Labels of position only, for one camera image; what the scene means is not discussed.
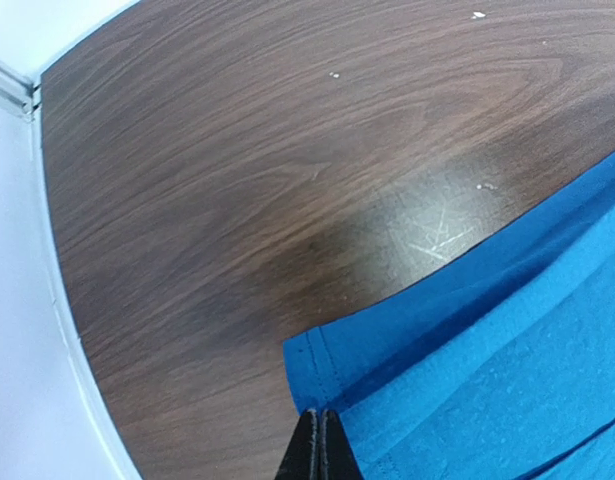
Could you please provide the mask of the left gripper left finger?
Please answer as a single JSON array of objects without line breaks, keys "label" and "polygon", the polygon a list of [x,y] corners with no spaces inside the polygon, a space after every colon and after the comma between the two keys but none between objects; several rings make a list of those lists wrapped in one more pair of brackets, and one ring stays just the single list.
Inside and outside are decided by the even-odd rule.
[{"label": "left gripper left finger", "polygon": [[319,415],[307,409],[300,415],[274,479],[318,479],[319,453]]}]

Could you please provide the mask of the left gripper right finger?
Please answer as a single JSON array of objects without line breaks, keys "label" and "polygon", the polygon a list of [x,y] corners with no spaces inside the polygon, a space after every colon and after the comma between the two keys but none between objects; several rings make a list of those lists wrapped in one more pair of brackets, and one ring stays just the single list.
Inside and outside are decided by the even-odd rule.
[{"label": "left gripper right finger", "polygon": [[362,474],[339,415],[324,410],[319,433],[319,478],[323,480],[361,480]]}]

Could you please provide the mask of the blue t-shirt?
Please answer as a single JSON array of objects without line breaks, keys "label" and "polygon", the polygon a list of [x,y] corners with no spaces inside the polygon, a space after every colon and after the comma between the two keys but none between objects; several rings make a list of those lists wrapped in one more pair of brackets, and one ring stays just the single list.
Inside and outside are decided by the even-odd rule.
[{"label": "blue t-shirt", "polygon": [[412,287],[287,340],[362,479],[615,479],[615,152]]}]

